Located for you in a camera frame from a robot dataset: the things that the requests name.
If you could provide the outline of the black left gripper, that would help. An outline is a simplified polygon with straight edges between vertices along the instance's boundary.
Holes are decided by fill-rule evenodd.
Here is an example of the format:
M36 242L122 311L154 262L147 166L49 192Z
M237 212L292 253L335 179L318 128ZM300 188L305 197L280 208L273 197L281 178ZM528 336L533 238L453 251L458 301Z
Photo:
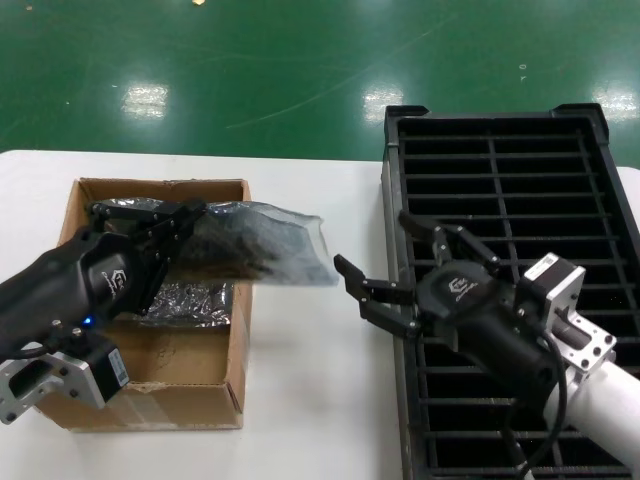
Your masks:
M183 202L115 198L88 206L88 229L1 283L1 359L53 353L73 331L121 313L145 316L170 264L206 213L199 198ZM142 234L127 236L105 231Z

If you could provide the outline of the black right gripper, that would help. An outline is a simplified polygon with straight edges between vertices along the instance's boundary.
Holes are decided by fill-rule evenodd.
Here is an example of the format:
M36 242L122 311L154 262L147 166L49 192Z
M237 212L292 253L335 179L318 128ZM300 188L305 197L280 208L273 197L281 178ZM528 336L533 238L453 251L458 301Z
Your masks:
M358 302L360 317L411 340L421 333L417 305L419 318L434 336L496 380L509 396L542 411L556 387L556 362L514 312L513 286L490 275L499 270L499 256L461 225L420 219L408 211L401 211L398 221L413 240L429 245L439 268L415 289L367 278L344 256L335 255L334 267L346 292Z

